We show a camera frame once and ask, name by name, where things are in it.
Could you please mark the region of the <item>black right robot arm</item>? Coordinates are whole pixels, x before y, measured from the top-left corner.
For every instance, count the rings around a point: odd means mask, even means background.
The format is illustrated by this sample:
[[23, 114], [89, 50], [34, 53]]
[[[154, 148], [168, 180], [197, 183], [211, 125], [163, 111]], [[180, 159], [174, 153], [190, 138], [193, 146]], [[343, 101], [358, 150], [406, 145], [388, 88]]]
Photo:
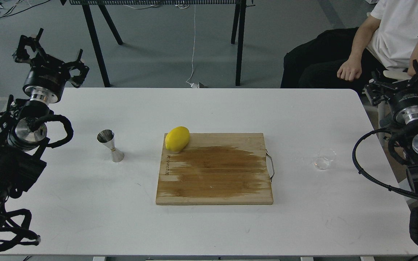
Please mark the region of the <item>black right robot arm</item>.
[[[385, 71], [384, 77], [394, 79], [393, 83], [381, 81], [378, 72], [364, 87], [365, 95], [372, 106], [388, 104], [390, 113], [380, 121], [381, 128], [362, 136], [352, 152], [353, 164], [359, 174], [368, 180], [408, 198], [418, 200], [418, 62], [413, 61], [415, 75], [403, 79], [397, 72]], [[368, 174], [358, 163], [356, 150], [360, 143], [373, 134], [388, 134], [388, 152], [401, 165], [405, 165], [410, 190], [384, 184]], [[409, 232], [418, 246], [418, 207], [411, 211]]]

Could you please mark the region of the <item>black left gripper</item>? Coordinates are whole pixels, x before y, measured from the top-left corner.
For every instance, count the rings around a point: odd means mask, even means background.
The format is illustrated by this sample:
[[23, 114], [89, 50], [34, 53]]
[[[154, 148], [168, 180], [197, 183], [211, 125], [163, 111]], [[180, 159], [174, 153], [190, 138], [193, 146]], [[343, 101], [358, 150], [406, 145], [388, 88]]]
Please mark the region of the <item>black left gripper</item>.
[[[74, 88], [80, 88], [90, 68], [82, 61], [83, 49], [78, 51], [74, 61], [64, 64], [48, 63], [48, 55], [39, 43], [43, 31], [44, 29], [40, 28], [35, 37], [21, 35], [13, 53], [13, 61], [30, 65], [30, 71], [23, 86], [23, 92], [30, 101], [53, 104], [61, 101], [67, 81]], [[33, 58], [30, 57], [27, 47], [32, 50]]]

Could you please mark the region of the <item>person's right hand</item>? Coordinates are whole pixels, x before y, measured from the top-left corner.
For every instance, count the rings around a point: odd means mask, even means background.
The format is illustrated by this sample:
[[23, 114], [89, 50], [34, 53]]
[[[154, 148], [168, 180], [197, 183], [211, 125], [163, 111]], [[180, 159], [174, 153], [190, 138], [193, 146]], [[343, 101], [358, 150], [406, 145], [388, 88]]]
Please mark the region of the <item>person's right hand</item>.
[[337, 71], [337, 78], [345, 81], [355, 81], [362, 74], [362, 66], [360, 59], [348, 58]]

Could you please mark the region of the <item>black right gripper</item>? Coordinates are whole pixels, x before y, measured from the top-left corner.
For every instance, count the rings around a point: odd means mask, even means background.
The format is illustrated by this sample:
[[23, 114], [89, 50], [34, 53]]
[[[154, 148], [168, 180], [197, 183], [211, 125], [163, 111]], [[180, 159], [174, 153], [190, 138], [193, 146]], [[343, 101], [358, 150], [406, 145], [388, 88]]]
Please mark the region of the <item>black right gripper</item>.
[[384, 81], [380, 71], [372, 71], [372, 81], [365, 85], [364, 92], [373, 106], [386, 102], [390, 119], [395, 123], [409, 123], [418, 119], [418, 61], [413, 60], [416, 72], [409, 81], [390, 83]]

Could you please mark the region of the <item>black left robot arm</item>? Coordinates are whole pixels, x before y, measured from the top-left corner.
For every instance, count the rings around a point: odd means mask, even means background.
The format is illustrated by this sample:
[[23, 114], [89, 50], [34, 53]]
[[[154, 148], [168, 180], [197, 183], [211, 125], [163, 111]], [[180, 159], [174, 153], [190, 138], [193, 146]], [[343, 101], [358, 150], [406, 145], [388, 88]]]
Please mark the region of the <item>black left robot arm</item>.
[[82, 50], [74, 61], [64, 62], [48, 55], [40, 45], [43, 29], [35, 37], [20, 36], [13, 59], [30, 65], [23, 85], [27, 99], [10, 95], [5, 111], [0, 111], [0, 252], [16, 245], [38, 245], [41, 238], [29, 226], [30, 210], [7, 211], [9, 198], [19, 198], [38, 180], [47, 163], [41, 159], [46, 148], [70, 142], [71, 122], [55, 114], [49, 105], [61, 100], [65, 84], [79, 88], [89, 68]]

